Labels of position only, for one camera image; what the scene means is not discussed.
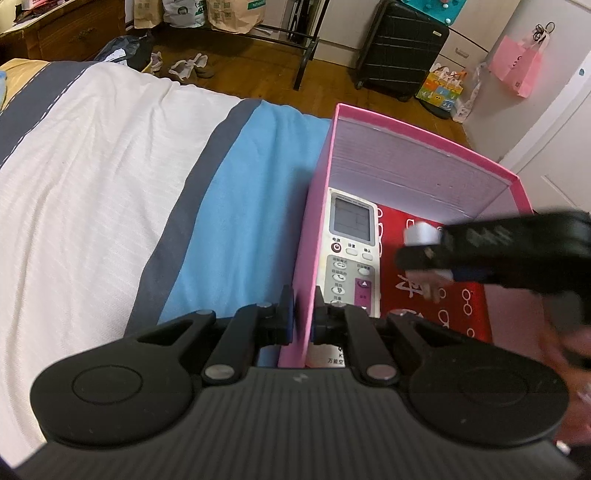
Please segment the blurred person hand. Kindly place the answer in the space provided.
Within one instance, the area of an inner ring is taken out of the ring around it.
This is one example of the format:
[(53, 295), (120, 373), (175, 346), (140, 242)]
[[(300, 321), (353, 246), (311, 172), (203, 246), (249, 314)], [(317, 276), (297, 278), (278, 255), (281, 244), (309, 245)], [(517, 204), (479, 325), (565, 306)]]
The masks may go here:
[(545, 325), (540, 335), (543, 361), (564, 380), (569, 391), (569, 406), (557, 434), (557, 439), (574, 446), (590, 444), (590, 371), (573, 366), (566, 351), (590, 357), (590, 328), (584, 327), (560, 335)]

